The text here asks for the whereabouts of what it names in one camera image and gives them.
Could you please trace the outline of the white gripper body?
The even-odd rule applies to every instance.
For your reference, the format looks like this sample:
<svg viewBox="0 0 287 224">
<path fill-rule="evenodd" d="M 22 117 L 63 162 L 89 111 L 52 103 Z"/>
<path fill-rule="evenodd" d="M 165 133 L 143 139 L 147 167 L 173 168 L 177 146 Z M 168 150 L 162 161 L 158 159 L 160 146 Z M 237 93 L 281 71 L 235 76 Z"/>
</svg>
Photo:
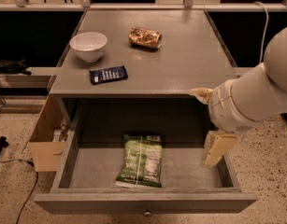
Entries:
<svg viewBox="0 0 287 224">
<path fill-rule="evenodd" d="M 208 113 L 218 129 L 228 133 L 244 133 L 263 122 L 249 119 L 238 110 L 232 96 L 234 82 L 233 79 L 227 80 L 213 90 L 208 102 Z"/>
</svg>

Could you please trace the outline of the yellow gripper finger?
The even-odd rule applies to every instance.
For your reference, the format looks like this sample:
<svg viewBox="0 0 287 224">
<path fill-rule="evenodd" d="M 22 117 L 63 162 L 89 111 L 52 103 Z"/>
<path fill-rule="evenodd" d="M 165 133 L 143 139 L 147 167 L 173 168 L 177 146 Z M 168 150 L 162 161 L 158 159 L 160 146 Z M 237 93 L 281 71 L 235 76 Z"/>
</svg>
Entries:
<svg viewBox="0 0 287 224">
<path fill-rule="evenodd" d="M 234 133 L 222 130 L 209 131 L 204 143 L 202 163 L 208 167 L 217 165 L 236 142 L 237 135 Z"/>
<path fill-rule="evenodd" d="M 207 105 L 212 92 L 213 89 L 209 88 L 194 88 L 189 91 L 189 94 L 195 97 L 202 104 Z"/>
</svg>

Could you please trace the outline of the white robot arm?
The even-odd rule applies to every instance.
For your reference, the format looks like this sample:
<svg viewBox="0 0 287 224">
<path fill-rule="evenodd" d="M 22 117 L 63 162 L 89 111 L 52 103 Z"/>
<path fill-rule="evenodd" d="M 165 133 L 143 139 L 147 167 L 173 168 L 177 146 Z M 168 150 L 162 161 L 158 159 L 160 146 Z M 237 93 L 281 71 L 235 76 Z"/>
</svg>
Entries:
<svg viewBox="0 0 287 224">
<path fill-rule="evenodd" d="M 287 27 L 270 40 L 264 60 L 250 71 L 215 89 L 195 88 L 189 94 L 208 107 L 216 126 L 206 136 L 203 158 L 204 165 L 215 166 L 240 133 L 287 113 Z"/>
</svg>

